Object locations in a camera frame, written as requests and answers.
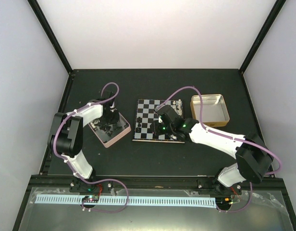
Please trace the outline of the gold metal tin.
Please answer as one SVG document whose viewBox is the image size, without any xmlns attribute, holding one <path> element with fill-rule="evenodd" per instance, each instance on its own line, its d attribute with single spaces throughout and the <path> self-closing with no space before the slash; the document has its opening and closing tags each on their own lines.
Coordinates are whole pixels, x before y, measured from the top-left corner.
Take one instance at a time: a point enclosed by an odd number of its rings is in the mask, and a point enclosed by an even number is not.
<svg viewBox="0 0 296 231">
<path fill-rule="evenodd" d="M 229 113 L 221 94 L 202 95 L 202 122 L 210 127 L 225 127 L 230 121 Z M 192 117 L 199 121 L 200 97 L 194 95 L 191 98 L 190 107 Z"/>
</svg>

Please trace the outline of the pink metal tin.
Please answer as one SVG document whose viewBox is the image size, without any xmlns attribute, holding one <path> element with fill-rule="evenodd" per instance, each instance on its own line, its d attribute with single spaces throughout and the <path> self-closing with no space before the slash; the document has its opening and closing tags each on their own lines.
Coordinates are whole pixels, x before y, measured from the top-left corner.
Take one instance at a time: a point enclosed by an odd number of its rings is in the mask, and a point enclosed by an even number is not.
<svg viewBox="0 0 296 231">
<path fill-rule="evenodd" d="M 130 124 L 119 112 L 111 122 L 106 123 L 101 117 L 89 122 L 89 126 L 105 148 L 112 146 L 131 131 Z"/>
</svg>

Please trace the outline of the left circuit board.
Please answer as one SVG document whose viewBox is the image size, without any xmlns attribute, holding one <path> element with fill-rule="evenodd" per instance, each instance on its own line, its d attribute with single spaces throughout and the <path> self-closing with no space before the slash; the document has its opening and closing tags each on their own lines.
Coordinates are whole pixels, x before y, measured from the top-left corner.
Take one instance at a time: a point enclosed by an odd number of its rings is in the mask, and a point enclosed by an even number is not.
<svg viewBox="0 0 296 231">
<path fill-rule="evenodd" d="M 99 201 L 98 195 L 87 195 L 82 198 L 82 203 L 97 203 Z"/>
</svg>

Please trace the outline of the black chess piece on board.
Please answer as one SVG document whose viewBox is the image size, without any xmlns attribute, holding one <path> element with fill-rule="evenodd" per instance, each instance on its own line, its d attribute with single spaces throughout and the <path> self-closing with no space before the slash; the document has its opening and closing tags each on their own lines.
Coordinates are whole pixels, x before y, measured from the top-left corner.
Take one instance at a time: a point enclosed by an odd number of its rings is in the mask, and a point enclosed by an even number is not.
<svg viewBox="0 0 296 231">
<path fill-rule="evenodd" d="M 136 121 L 137 121 L 137 126 L 139 128 L 142 127 L 142 118 L 141 117 L 138 117 Z"/>
</svg>

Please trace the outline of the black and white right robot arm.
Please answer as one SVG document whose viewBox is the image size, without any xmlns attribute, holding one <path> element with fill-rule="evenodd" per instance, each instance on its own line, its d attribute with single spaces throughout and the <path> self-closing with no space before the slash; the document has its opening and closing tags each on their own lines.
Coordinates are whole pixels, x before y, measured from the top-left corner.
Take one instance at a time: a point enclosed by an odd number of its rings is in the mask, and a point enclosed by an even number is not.
<svg viewBox="0 0 296 231">
<path fill-rule="evenodd" d="M 247 138 L 224 132 L 201 124 L 193 118 L 184 119 L 169 105 L 159 105 L 155 109 L 159 121 L 154 124 L 156 133 L 165 133 L 174 141 L 191 141 L 219 150 L 236 163 L 219 170 L 212 181 L 213 189 L 223 194 L 231 186 L 248 181 L 254 184 L 262 182 L 273 156 L 258 136 Z"/>
</svg>

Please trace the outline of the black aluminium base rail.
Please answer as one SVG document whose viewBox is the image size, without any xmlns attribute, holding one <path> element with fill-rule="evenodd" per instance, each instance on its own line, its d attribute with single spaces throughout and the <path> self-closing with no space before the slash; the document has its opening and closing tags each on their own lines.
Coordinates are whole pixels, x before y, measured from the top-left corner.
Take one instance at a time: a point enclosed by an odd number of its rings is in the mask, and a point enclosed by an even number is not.
<svg viewBox="0 0 296 231">
<path fill-rule="evenodd" d="M 97 180 L 105 179 L 104 182 L 87 184 L 82 180 L 71 176 L 57 175 L 32 175 L 28 183 L 28 189 L 33 187 L 62 187 L 68 188 L 74 193 L 97 193 L 97 186 L 102 186 L 102 192 L 123 189 L 120 183 L 111 180 L 109 177 L 99 177 Z M 201 194 L 226 195 L 232 192 L 240 193 L 242 190 L 249 190 L 249 182 L 235 183 L 233 186 L 225 187 L 217 183 L 214 177 L 118 177 L 127 189 L 141 190 L 195 190 Z"/>
</svg>

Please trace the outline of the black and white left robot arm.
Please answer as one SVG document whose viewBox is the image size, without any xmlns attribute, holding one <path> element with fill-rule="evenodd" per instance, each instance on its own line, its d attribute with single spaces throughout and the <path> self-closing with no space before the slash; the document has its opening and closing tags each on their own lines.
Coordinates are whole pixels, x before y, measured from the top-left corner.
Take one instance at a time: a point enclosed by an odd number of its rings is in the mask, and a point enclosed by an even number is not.
<svg viewBox="0 0 296 231">
<path fill-rule="evenodd" d="M 94 191 L 98 181 L 93 177 L 95 170 L 82 150 L 83 130 L 93 121 L 106 131 L 119 122 L 119 111 L 115 108 L 117 95 L 117 93 L 108 92 L 106 97 L 89 101 L 83 107 L 68 113 L 56 113 L 53 118 L 48 146 L 69 166 L 73 175 L 81 179 L 80 186 L 86 192 Z"/>
</svg>

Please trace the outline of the black and white chessboard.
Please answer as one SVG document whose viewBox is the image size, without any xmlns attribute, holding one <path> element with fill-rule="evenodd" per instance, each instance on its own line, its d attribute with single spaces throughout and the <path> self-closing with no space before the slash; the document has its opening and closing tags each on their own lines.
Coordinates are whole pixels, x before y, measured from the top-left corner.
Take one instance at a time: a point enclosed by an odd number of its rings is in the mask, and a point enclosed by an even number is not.
<svg viewBox="0 0 296 231">
<path fill-rule="evenodd" d="M 136 120 L 138 117 L 142 118 L 142 127 L 139 128 L 135 120 L 133 141 L 182 143 L 182 141 L 169 139 L 165 135 L 156 136 L 153 134 L 152 123 L 158 119 L 155 108 L 164 102 L 164 100 L 155 99 L 139 99 L 137 101 Z"/>
</svg>

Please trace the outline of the right circuit board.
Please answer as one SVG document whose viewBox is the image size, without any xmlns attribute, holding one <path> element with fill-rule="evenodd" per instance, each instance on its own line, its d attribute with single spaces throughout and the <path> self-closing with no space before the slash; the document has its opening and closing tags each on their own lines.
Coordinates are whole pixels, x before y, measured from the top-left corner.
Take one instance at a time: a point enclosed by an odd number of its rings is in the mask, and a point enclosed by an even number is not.
<svg viewBox="0 0 296 231">
<path fill-rule="evenodd" d="M 238 199 L 234 199 L 234 198 L 229 198 L 229 197 L 225 197 L 225 198 L 216 198 L 216 204 L 217 205 L 233 205 L 236 203 L 239 203 L 241 200 Z"/>
</svg>

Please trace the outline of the circuit board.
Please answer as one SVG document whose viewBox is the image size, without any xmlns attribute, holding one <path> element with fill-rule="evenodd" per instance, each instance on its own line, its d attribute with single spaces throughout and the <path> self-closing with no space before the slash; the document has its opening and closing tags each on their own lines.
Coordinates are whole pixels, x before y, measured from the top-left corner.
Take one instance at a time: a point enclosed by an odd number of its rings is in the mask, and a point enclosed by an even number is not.
<svg viewBox="0 0 296 231">
<path fill-rule="evenodd" d="M 98 195 L 87 195 L 82 198 L 82 203 L 97 203 L 99 201 Z"/>
<path fill-rule="evenodd" d="M 225 197 L 225 198 L 216 198 L 216 204 L 217 205 L 233 205 L 236 203 L 239 203 L 241 200 L 238 199 L 234 199 L 234 198 L 229 198 L 229 197 Z"/>
</svg>

